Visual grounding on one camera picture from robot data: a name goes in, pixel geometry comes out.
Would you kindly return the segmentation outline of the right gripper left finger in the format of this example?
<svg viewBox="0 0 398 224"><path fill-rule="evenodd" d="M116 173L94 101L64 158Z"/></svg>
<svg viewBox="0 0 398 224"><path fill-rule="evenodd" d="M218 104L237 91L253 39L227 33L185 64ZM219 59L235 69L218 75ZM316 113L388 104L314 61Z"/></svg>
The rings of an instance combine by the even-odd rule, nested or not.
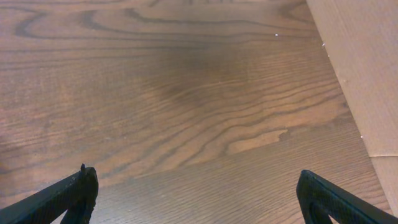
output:
<svg viewBox="0 0 398 224"><path fill-rule="evenodd" d="M1 209L1 223L52 223L64 215L62 223L87 224L98 191L95 168L82 164L75 174Z"/></svg>

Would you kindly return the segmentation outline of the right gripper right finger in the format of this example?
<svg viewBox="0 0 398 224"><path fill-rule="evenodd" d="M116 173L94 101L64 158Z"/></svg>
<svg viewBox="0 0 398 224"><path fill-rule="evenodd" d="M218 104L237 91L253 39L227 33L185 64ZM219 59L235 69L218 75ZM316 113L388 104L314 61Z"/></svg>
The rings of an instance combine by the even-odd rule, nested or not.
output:
<svg viewBox="0 0 398 224"><path fill-rule="evenodd" d="M306 224L397 224L397 217L361 200L310 170L302 170L296 187Z"/></svg>

